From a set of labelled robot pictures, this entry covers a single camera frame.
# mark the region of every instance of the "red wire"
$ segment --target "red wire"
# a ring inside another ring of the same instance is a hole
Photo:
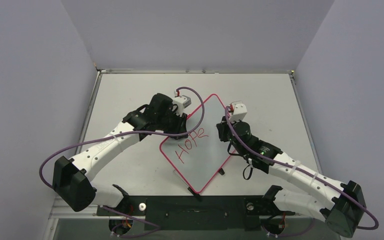
[[[285,221],[286,212],[283,213],[282,221],[279,222],[279,224],[282,224]]]
[[[130,212],[129,212],[129,214],[128,215],[132,215],[132,213],[133,213],[133,205],[130,205]],[[126,225],[126,227],[127,227],[127,217],[124,219],[124,223],[125,223],[125,225]]]

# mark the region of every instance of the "red whiteboard border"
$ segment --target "red whiteboard border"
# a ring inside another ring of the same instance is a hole
[[[223,109],[225,109],[225,105],[223,104],[223,102],[222,102],[222,100],[220,99],[220,97],[217,95],[217,94],[215,94],[215,93],[213,93],[213,94],[211,94],[211,95],[209,95],[204,101],[203,101],[203,103],[205,104],[207,101],[208,101],[208,99],[210,99],[212,96],[216,96],[217,97],[217,99],[218,99],[218,101],[220,102],[220,104],[221,104],[221,107],[223,108]],[[200,104],[191,114],[189,114],[188,116],[187,116],[187,118],[186,119],[189,119],[196,111],[198,111],[198,109],[200,109],[201,108],[201,106],[202,106],[202,104]],[[173,166],[173,168],[179,173],[179,175],[181,176],[181,178],[187,183],[187,185],[189,185],[189,187],[192,189],[192,191],[193,192],[195,192],[195,193],[197,193],[197,194],[200,194],[200,193],[202,193],[203,192],[203,190],[208,186],[208,184],[211,182],[211,180],[213,180],[213,178],[216,176],[216,174],[219,172],[219,170],[226,164],[226,162],[229,160],[229,158],[231,157],[230,155],[227,157],[227,159],[223,162],[223,164],[221,164],[221,166],[220,166],[220,168],[217,170],[217,171],[215,171],[215,173],[214,173],[214,175],[210,178],[210,180],[205,184],[205,186],[200,190],[200,191],[196,191],[192,186],[191,186],[191,184],[188,182],[188,180],[186,180],[186,178],[180,173],[180,171],[175,167],[175,165],[172,163],[172,161],[170,161],[170,159],[167,157],[167,155],[163,152],[163,149],[162,149],[162,146],[163,146],[163,144],[167,141],[167,139],[169,139],[169,137],[166,137],[162,142],[161,142],[161,144],[159,145],[159,151],[162,153],[162,155],[164,155],[164,157],[165,157],[165,159],[167,159],[167,161]]]

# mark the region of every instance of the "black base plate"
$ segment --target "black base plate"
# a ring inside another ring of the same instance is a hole
[[[143,216],[146,220],[161,226],[162,230],[226,230],[245,229],[260,231],[258,215],[249,215],[246,211],[247,199],[253,196],[201,196],[198,201],[194,196],[129,196],[133,206],[133,216]],[[146,204],[146,211],[140,211],[140,203]],[[98,216],[116,216],[100,207]],[[145,225],[145,230],[154,227]]]

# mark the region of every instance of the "black plastic housing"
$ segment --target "black plastic housing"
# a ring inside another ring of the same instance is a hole
[[[187,114],[181,116],[174,111],[173,100],[164,94],[155,94],[151,102],[142,106],[144,109],[137,109],[129,112],[124,118],[123,123],[129,123],[135,131],[156,131],[160,130],[166,134],[186,133]],[[139,134],[142,141],[148,134]],[[188,135],[173,137],[174,139],[184,139]]]
[[[230,130],[226,118],[223,116],[221,122],[216,124],[218,130],[218,138],[222,142],[230,142],[234,149],[237,151],[243,159],[248,161],[252,160],[252,166],[256,169],[259,169],[265,173],[269,173],[269,166],[273,166],[273,162],[270,162],[264,158],[258,157],[250,153],[242,144],[236,139]],[[232,127],[239,136],[239,138],[252,150],[261,155],[274,159],[277,154],[282,154],[280,148],[260,140],[258,137],[251,134],[251,127],[248,123],[244,121],[237,121],[232,123]]]
[[[353,181],[349,181],[348,184],[342,183],[341,187],[346,194],[366,207],[366,202],[360,185]],[[324,222],[330,229],[339,235],[346,238],[352,238],[363,217],[363,210],[343,195],[339,198],[334,198],[333,202],[335,205],[330,211],[327,209],[320,210],[320,212],[327,217]]]
[[[52,188],[75,212],[89,206],[96,195],[89,179],[64,156],[55,162]]]

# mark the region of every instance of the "white table surface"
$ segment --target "white table surface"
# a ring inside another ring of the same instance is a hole
[[[128,112],[148,104],[154,94],[172,97],[174,89],[180,86],[195,89],[203,99],[215,93],[225,105],[243,101],[248,110],[244,121],[250,124],[253,135],[318,170],[287,74],[103,74],[85,141],[108,134]],[[185,110],[191,113],[199,105],[198,98],[187,90],[180,94],[191,97],[192,104]],[[148,136],[129,147],[105,166],[93,182],[117,184],[136,196],[190,195],[160,153],[159,145],[164,138]],[[257,169],[250,180],[244,180],[242,171],[246,166],[242,158],[231,157],[223,167],[225,175],[216,175],[201,195],[263,195],[271,185],[302,192]]]

